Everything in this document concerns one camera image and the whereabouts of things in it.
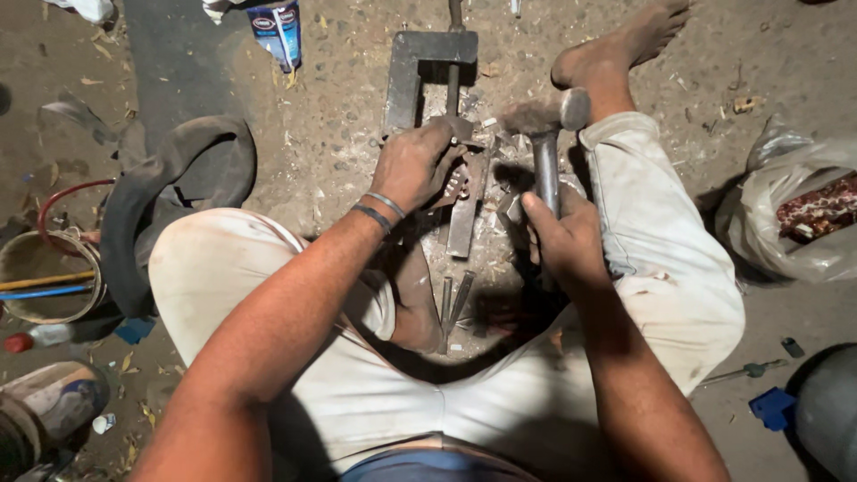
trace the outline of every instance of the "yellow stick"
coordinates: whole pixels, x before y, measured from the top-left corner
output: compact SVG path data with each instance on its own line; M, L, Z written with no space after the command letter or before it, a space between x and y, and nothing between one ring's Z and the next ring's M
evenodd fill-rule
M36 278L35 280L20 280L0 283L0 291L15 290L18 288L29 288L32 286L50 285L62 281L77 281L86 280L95 276L95 272L91 269L83 273L75 274L58 274L57 276L46 276L45 278Z

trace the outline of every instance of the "plastic bag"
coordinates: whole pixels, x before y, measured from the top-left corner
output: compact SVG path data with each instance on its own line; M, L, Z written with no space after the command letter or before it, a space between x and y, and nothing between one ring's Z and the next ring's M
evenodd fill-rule
M857 141L813 142L775 115L753 145L747 168L751 172L717 209L720 240L767 281L857 278L857 225L801 245L780 238L776 217L784 202L857 170Z
M87 19L95 25L110 20L113 15L113 3L110 0L44 0L48 3L53 3L61 9L69 7L77 10L81 17Z

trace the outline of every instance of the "red bottle cap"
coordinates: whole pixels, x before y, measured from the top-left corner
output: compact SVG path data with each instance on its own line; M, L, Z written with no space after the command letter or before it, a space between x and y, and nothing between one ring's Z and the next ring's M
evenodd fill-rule
M33 347L33 337L26 333L16 333L3 342L7 352L20 353Z

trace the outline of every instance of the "red hose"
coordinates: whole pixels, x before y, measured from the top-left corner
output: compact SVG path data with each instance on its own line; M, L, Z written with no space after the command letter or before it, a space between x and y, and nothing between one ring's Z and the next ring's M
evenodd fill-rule
M47 201L45 201L45 204L39 210L39 217L36 219L36 229L39 231L39 236L42 237L42 241L45 241L45 243L48 246L50 246L51 248L53 248L53 249L55 249L55 250L57 250L63 254L70 255L70 256L83 257L83 255L81 253L79 253L77 251L67 250L64 247L60 246L59 244L56 244L53 242L53 239L51 239L51 236L48 235L48 231L45 229L45 217L47 216L48 209L51 208L51 206L53 205L54 202L59 201L59 199L61 197L67 196L67 195L69 195L69 194L71 194L77 190L81 190L81 189L89 188L89 187L93 187L93 186L100 186L100 185L104 185L104 184L114 184L115 182L116 182L116 179L102 179L100 181L90 181L88 183L77 184L76 186L70 187L66 190L61 190L61 191L57 192L55 195L51 196Z

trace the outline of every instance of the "hammer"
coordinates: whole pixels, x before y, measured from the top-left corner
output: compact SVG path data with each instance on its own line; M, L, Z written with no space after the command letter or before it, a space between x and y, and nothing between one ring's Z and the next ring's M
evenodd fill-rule
M513 104L497 118L509 134L523 134L533 145L536 168L536 195L560 218L560 181L556 140L560 130L579 130L590 116L586 89L575 87L547 97ZM542 288L554 291L555 283L542 273Z

